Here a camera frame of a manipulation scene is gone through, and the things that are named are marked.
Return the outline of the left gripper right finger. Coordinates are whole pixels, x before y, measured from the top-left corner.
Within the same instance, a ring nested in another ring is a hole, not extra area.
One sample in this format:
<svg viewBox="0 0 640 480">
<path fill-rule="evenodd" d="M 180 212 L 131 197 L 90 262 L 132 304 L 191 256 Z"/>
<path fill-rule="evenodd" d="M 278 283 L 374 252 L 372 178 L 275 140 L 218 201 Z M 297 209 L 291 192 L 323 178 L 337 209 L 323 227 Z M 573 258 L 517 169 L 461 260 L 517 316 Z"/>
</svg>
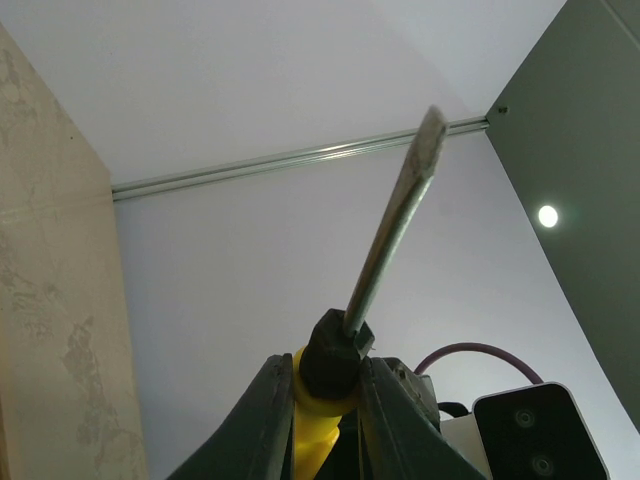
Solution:
<svg viewBox="0 0 640 480">
<path fill-rule="evenodd" d="M 482 479 L 401 385 L 387 362 L 360 370 L 359 474 L 362 479 Z"/>
</svg>

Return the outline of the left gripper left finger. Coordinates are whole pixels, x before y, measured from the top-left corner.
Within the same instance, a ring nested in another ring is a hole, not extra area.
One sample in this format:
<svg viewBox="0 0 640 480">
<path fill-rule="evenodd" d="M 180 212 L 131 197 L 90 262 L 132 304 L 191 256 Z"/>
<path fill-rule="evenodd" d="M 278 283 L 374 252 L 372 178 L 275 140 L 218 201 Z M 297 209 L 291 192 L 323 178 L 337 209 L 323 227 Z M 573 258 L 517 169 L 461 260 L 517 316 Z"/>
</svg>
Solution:
<svg viewBox="0 0 640 480">
<path fill-rule="evenodd" d="M 171 479 L 292 479 L 293 357 L 270 356 L 217 430 Z"/>
</svg>

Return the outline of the yellow handled screwdriver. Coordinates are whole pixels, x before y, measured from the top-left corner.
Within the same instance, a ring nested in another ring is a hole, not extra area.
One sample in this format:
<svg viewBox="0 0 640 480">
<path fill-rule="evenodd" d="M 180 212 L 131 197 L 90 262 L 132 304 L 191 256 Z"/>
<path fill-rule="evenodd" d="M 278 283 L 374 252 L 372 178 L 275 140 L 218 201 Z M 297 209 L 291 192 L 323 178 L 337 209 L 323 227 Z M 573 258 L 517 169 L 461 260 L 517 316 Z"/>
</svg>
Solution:
<svg viewBox="0 0 640 480">
<path fill-rule="evenodd" d="M 375 336 L 366 316 L 393 256 L 435 173 L 449 123 L 429 107 L 407 151 L 366 261 L 344 311 L 330 309 L 294 355 L 293 477 L 313 479 L 357 406 L 362 362 Z"/>
</svg>

